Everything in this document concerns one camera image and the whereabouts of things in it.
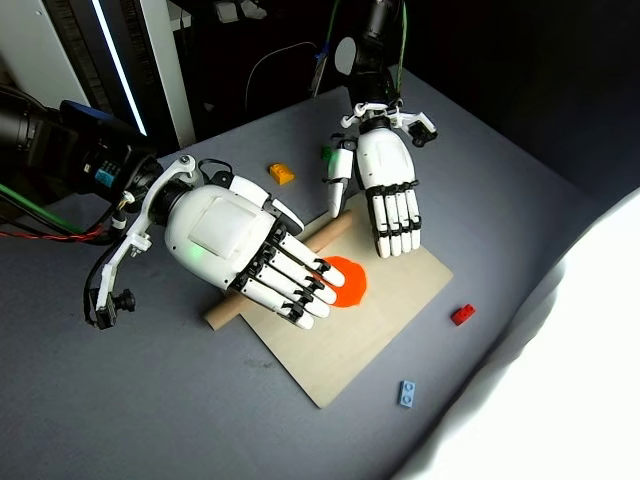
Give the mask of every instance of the blue label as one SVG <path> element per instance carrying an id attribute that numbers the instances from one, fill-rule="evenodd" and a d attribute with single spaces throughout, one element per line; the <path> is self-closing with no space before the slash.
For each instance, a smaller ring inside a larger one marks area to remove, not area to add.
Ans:
<path id="1" fill-rule="evenodd" d="M 111 188 L 115 177 L 111 175 L 109 172 L 105 172 L 100 169 L 96 172 L 96 176 L 94 177 L 98 183 L 105 185 L 106 187 Z"/>

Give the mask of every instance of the rolling pin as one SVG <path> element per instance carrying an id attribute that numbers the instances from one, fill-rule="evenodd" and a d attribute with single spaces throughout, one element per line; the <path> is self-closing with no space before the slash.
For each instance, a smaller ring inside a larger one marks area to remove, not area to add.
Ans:
<path id="1" fill-rule="evenodd" d="M 314 233 L 304 244 L 313 252 L 318 253 L 338 238 L 352 224 L 353 212 L 346 211 Z M 244 295 L 230 291 L 224 300 L 205 314 L 204 319 L 209 322 L 211 328 L 218 330 L 233 320 L 236 315 L 240 315 L 242 310 L 250 303 L 251 300 Z"/>

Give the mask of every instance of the wooden board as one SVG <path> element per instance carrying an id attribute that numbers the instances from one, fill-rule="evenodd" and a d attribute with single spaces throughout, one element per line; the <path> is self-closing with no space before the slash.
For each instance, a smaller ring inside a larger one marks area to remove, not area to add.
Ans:
<path id="1" fill-rule="evenodd" d="M 361 264 L 368 288 L 357 307 L 332 308 L 311 330 L 301 330 L 251 304 L 243 317 L 311 400 L 326 407 L 453 278 L 424 247 L 409 255 L 380 259 L 373 245 L 366 200 L 356 195 L 347 208 L 354 225 L 320 252 Z M 319 218 L 313 231 L 327 223 Z"/>

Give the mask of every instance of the orange play dough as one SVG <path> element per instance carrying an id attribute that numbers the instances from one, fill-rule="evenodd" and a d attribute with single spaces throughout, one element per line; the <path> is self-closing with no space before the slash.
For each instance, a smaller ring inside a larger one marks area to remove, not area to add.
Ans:
<path id="1" fill-rule="evenodd" d="M 344 257 L 327 257 L 325 260 L 340 270 L 346 279 L 342 287 L 331 285 L 331 288 L 338 294 L 338 299 L 333 306 L 345 308 L 359 305 L 367 290 L 367 274 L 364 268 Z"/>

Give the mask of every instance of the white robotic hand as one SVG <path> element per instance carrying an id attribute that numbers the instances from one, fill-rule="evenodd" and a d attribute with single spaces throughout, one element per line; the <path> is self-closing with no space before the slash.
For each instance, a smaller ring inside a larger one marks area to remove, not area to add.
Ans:
<path id="1" fill-rule="evenodd" d="M 329 212 L 337 217 L 344 206 L 355 153 L 378 255 L 388 258 L 409 253 L 420 248 L 422 221 L 414 190 L 418 181 L 407 147 L 391 128 L 402 129 L 414 144 L 422 146 L 435 138 L 435 127 L 423 113 L 404 114 L 382 104 L 356 105 L 354 115 L 343 118 L 342 126 L 363 123 L 363 118 L 372 128 L 357 142 L 341 140 L 329 160 Z"/>
<path id="2" fill-rule="evenodd" d="M 258 185 L 219 172 L 212 184 L 177 201 L 165 243 L 200 278 L 222 290 L 237 290 L 309 329 L 312 315 L 327 317 L 336 300 L 328 284 L 340 287 L 345 278 L 292 236 L 302 228 L 289 209 Z"/>

